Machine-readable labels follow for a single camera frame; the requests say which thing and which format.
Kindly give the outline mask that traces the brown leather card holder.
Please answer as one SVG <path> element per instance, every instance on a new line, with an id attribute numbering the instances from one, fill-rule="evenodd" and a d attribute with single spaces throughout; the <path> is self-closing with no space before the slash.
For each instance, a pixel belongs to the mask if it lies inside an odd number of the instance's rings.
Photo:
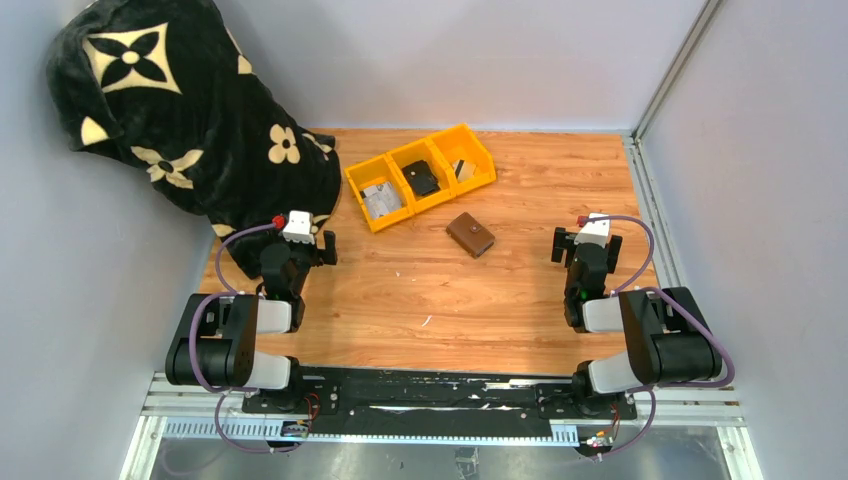
<path id="1" fill-rule="evenodd" d="M 496 241 L 495 236 L 468 212 L 452 220 L 446 233 L 474 259 L 491 249 Z"/>

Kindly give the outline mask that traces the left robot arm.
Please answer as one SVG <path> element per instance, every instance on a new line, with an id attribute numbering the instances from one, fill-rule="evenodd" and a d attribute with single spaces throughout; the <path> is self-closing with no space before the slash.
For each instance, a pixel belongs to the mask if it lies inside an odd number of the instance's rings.
<path id="1" fill-rule="evenodd" d="M 302 295 L 311 269 L 334 265 L 336 235 L 324 244 L 276 240 L 260 255 L 260 287 L 252 293 L 195 293 L 187 301 L 165 358 L 172 385 L 200 386 L 211 393 L 252 393 L 285 413 L 316 407 L 299 361 L 257 350 L 257 337 L 294 333 L 302 324 Z"/>

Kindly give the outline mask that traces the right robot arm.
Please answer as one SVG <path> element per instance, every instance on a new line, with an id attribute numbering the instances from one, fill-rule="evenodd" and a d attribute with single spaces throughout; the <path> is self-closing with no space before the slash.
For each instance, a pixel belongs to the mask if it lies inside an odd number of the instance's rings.
<path id="1" fill-rule="evenodd" d="M 580 363 L 566 390 L 541 395 L 546 411 L 569 406 L 590 417 L 610 413 L 632 389 L 713 380 L 724 369 L 688 288 L 607 292 L 621 243 L 606 222 L 577 233 L 562 227 L 554 231 L 551 260 L 567 270 L 566 323 L 581 334 L 620 332 L 625 349 Z"/>

